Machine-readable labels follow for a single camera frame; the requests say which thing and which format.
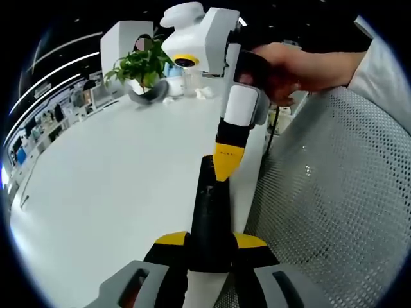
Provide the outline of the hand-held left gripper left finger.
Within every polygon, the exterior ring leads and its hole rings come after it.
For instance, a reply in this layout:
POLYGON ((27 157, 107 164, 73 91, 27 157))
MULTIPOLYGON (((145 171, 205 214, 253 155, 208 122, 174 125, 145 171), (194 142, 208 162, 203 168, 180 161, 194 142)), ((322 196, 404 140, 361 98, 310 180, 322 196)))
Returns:
POLYGON ((188 232, 158 238, 144 259, 104 281, 96 307, 182 307, 188 289, 188 232))

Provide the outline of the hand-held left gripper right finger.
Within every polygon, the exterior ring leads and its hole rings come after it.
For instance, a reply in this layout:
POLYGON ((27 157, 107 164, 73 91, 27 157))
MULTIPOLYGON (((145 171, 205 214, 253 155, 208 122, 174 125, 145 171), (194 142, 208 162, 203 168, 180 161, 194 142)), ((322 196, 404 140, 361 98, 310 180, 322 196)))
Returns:
POLYGON ((230 275, 240 307, 307 307, 303 295, 264 240, 232 232, 229 247, 230 275))

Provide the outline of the person's right hand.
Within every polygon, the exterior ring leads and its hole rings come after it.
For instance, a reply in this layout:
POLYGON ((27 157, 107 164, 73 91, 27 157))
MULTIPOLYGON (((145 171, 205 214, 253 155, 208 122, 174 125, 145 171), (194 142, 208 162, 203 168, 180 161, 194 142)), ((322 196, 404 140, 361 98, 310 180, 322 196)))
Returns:
POLYGON ((252 52, 270 64, 265 92, 276 105, 293 105, 291 95, 296 91, 315 92, 323 89, 318 54, 277 42, 256 47, 252 52))

